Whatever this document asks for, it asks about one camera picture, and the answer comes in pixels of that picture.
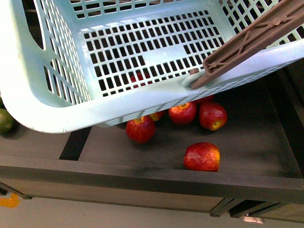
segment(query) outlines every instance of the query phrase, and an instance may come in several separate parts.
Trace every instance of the basket handle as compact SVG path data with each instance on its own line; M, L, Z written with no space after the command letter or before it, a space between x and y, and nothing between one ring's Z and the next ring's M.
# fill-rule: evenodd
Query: basket handle
M204 59L205 75L191 83L198 89L223 75L304 23L304 1L282 0Z

